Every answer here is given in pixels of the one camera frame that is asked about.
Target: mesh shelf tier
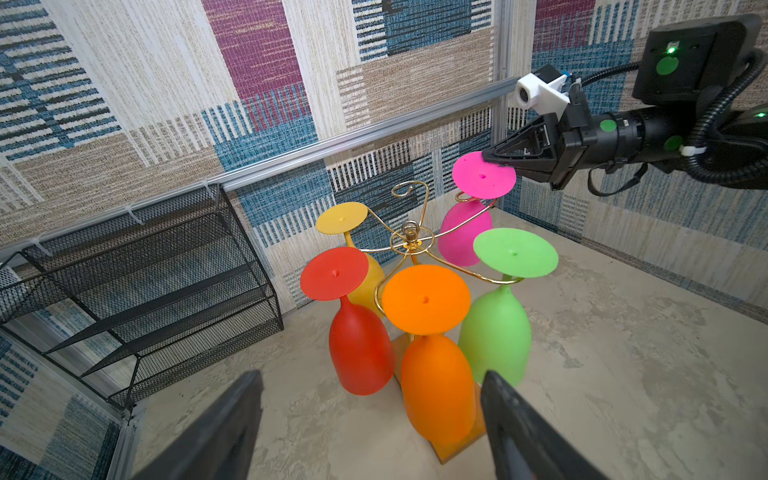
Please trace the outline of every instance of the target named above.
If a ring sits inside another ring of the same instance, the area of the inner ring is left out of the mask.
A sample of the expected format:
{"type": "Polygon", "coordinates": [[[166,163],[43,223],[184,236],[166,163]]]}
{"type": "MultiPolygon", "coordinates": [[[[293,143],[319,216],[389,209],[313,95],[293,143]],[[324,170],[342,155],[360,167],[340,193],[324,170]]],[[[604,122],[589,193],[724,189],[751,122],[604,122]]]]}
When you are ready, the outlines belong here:
{"type": "Polygon", "coordinates": [[[127,408],[283,329],[274,288],[221,189],[133,214],[140,223],[124,214],[25,248],[39,273],[0,288],[0,324],[66,299],[94,320],[42,355],[96,335],[121,344],[81,376],[135,356],[130,385],[100,393],[127,408]]]}
{"type": "Polygon", "coordinates": [[[110,401],[115,405],[131,406],[165,386],[282,331],[279,316],[266,322],[260,320],[273,310],[280,311],[274,296],[206,326],[181,341],[142,356],[136,365],[135,383],[110,396],[110,401]],[[228,336],[224,332],[237,334],[228,336]]]}

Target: aluminum rail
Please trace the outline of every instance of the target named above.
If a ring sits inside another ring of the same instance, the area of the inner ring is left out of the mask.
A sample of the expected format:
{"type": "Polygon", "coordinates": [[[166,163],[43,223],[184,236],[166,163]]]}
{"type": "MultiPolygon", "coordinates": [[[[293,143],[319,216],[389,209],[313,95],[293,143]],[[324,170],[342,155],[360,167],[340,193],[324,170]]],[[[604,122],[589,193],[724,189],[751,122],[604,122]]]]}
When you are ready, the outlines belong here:
{"type": "MultiPolygon", "coordinates": [[[[502,95],[506,95],[509,92],[514,91],[517,80],[517,78],[506,78],[505,80],[496,81],[467,94],[449,98],[448,100],[440,101],[438,103],[431,104],[405,114],[397,115],[395,117],[376,122],[375,124],[356,128],[355,130],[351,130],[346,133],[336,135],[335,137],[318,141],[306,147],[298,148],[288,153],[271,157],[258,164],[241,167],[236,170],[225,172],[215,177],[187,185],[186,187],[170,190],[156,197],[135,202],[130,205],[130,209],[137,210],[142,207],[147,207],[151,204],[176,197],[177,195],[185,194],[186,192],[195,190],[203,185],[208,184],[222,184],[224,190],[227,192],[236,190],[238,188],[254,184],[259,180],[273,177],[274,175],[281,174],[301,165],[305,165],[328,157],[329,155],[338,154],[352,148],[371,143],[381,138],[388,137],[389,135],[397,134],[401,131],[408,130],[409,128],[419,126],[420,124],[424,124],[428,121],[436,120],[440,117],[453,114],[465,108],[470,108],[477,104],[481,104],[502,95]]],[[[56,238],[67,233],[80,230],[81,228],[89,227],[91,225],[95,225],[96,223],[110,220],[111,218],[118,217],[122,214],[125,214],[126,212],[126,207],[115,207],[95,217],[90,217],[86,220],[73,223],[67,227],[44,232],[36,237],[36,240],[45,241],[51,238],[56,238]]],[[[34,244],[35,242],[33,239],[29,239],[23,240],[16,244],[8,245],[0,250],[0,260],[4,260],[10,257],[14,252],[34,244]]]]}

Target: green sticker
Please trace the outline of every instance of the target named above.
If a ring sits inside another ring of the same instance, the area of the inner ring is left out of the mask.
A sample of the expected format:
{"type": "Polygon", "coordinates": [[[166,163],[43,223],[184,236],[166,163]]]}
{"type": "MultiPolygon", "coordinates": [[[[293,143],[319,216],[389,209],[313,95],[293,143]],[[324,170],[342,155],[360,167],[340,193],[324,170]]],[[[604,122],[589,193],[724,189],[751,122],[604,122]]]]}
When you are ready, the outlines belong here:
{"type": "Polygon", "coordinates": [[[680,135],[672,135],[664,142],[664,150],[675,151],[680,150],[680,145],[683,144],[683,138],[680,135]]]}
{"type": "Polygon", "coordinates": [[[677,60],[677,57],[664,57],[656,64],[656,73],[659,75],[669,75],[677,70],[679,64],[680,60],[677,60]]]}
{"type": "Polygon", "coordinates": [[[616,130],[616,122],[613,120],[603,120],[600,122],[600,128],[603,131],[614,131],[616,130]]]}

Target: green round sticker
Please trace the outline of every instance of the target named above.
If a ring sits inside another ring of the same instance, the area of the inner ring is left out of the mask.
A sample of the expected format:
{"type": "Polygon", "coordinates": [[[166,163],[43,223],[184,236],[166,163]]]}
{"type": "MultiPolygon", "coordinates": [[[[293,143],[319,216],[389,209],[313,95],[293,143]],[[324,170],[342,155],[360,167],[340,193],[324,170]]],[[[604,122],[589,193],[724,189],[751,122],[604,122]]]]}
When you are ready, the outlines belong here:
{"type": "Polygon", "coordinates": [[[535,233],[516,228],[494,228],[475,238],[475,255],[501,273],[535,278],[552,273],[558,252],[535,233]]]}
{"type": "Polygon", "coordinates": [[[616,122],[613,120],[603,120],[600,122],[600,128],[603,131],[614,131],[616,130],[616,122]]]}
{"type": "Polygon", "coordinates": [[[680,135],[672,135],[664,142],[664,150],[675,151],[680,150],[680,145],[683,144],[683,138],[680,135]]]}
{"type": "Polygon", "coordinates": [[[659,75],[669,75],[677,70],[679,64],[680,60],[677,60],[677,57],[664,57],[656,64],[656,73],[659,75]]]}

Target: pink disc base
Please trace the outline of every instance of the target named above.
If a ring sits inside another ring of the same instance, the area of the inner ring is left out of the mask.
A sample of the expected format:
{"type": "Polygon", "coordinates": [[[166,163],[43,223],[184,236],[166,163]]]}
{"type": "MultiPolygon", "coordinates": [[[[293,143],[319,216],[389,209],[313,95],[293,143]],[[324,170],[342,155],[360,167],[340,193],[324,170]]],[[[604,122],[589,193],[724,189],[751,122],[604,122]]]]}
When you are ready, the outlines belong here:
{"type": "MultiPolygon", "coordinates": [[[[485,208],[479,201],[460,202],[454,205],[445,215],[440,231],[445,232],[467,220],[472,215],[485,208]]],[[[480,217],[458,228],[456,231],[440,237],[437,243],[438,250],[443,257],[455,265],[472,266],[480,259],[475,255],[473,244],[475,238],[486,230],[493,228],[491,213],[485,212],[480,217]]]]}
{"type": "Polygon", "coordinates": [[[456,187],[484,200],[505,196],[515,186],[517,178],[514,168],[490,164],[478,151],[464,155],[453,165],[456,187]]]}

